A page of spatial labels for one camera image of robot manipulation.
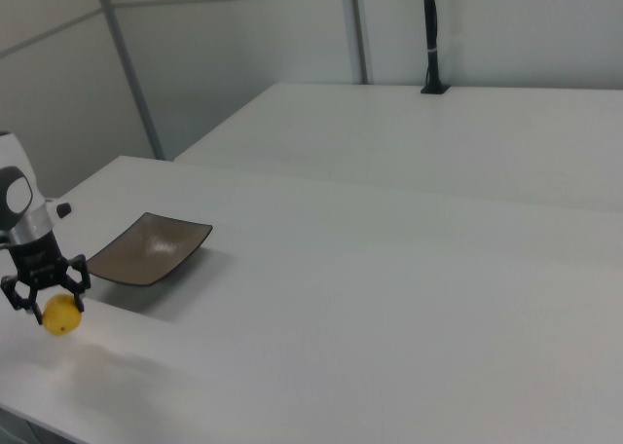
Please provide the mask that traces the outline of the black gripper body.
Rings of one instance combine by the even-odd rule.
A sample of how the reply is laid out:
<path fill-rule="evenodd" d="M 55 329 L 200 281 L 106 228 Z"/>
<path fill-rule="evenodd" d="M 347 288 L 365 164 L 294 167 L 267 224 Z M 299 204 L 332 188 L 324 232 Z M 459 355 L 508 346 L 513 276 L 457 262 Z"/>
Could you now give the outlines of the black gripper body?
<path fill-rule="evenodd" d="M 36 291 L 66 286 L 67 268 L 53 232 L 26 244 L 12 245 L 9 253 L 18 271 L 18 280 Z"/>

